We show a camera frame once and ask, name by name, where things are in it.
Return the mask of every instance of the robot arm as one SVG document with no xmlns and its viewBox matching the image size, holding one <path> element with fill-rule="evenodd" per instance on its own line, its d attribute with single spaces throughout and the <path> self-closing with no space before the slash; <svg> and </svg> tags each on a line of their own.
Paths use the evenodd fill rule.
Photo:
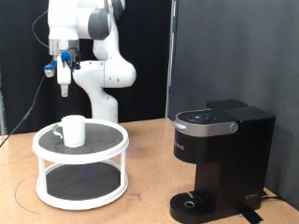
<svg viewBox="0 0 299 224">
<path fill-rule="evenodd" d="M 123 88 L 135 82 L 135 68 L 119 50 L 115 18 L 125 9 L 124 0 L 50 0 L 49 42 L 52 64 L 45 67 L 48 77 L 57 67 L 62 96 L 67 96 L 71 76 L 87 92 L 94 119 L 118 122 L 118 102 L 104 88 Z M 93 54 L 99 61 L 76 64 L 78 40 L 93 39 Z M 73 74 L 74 66 L 79 69 Z"/>
<path fill-rule="evenodd" d="M 74 61 L 79 56 L 78 40 L 104 40 L 109 35 L 111 18 L 107 9 L 107 0 L 49 1 L 49 54 L 53 60 L 45 66 L 45 73 L 52 77 L 57 68 L 57 82 L 63 97 L 68 95 Z"/>
</svg>

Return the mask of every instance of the blue gripper part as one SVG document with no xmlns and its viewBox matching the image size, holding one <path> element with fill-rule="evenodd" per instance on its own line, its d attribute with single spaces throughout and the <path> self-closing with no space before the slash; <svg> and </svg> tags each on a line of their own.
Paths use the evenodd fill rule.
<svg viewBox="0 0 299 224">
<path fill-rule="evenodd" d="M 50 70 L 50 69 L 53 69 L 53 68 L 57 68 L 57 61 L 52 60 L 51 64 L 46 65 L 44 68 L 45 68 L 45 70 Z"/>
<path fill-rule="evenodd" d="M 62 61 L 68 60 L 69 65 L 72 65 L 71 54 L 68 51 L 63 51 L 62 53 Z"/>
</svg>

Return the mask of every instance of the wall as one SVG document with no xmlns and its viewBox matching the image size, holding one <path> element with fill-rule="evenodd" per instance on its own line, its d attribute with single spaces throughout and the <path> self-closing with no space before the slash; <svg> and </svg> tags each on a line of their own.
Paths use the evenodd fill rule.
<svg viewBox="0 0 299 224">
<path fill-rule="evenodd" d="M 179 0 L 170 119 L 237 99 L 277 116 L 265 185 L 299 208 L 299 2 Z"/>
</svg>

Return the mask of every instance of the table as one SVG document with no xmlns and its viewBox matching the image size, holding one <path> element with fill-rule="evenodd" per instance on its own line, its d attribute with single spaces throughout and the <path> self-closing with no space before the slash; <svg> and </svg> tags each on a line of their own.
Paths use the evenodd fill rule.
<svg viewBox="0 0 299 224">
<path fill-rule="evenodd" d="M 127 174 L 130 185 L 108 205 L 83 211 L 67 211 L 43 203 L 36 194 L 39 176 L 32 150 L 35 133 L 14 134 L 0 149 L 0 220 L 21 224 L 126 224 L 177 223 L 169 215 L 170 199 L 193 190 L 195 165 L 173 154 L 175 128 L 169 119 L 122 123 L 129 133 Z M 119 162 L 121 156 L 112 159 Z M 45 161 L 46 167 L 52 165 Z M 269 196 L 274 195 L 268 189 Z M 256 211 L 261 224 L 297 224 L 298 211 L 279 200 L 267 200 Z M 211 224 L 249 224 L 242 216 Z"/>
</svg>

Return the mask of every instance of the coffee maker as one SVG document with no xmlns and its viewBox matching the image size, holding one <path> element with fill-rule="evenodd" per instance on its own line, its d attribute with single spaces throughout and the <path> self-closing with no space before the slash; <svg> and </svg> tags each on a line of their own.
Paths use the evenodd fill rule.
<svg viewBox="0 0 299 224">
<path fill-rule="evenodd" d="M 196 164 L 194 191 L 170 202 L 182 223 L 204 223 L 261 206 L 275 116 L 237 100 L 177 114 L 174 154 Z"/>
</svg>

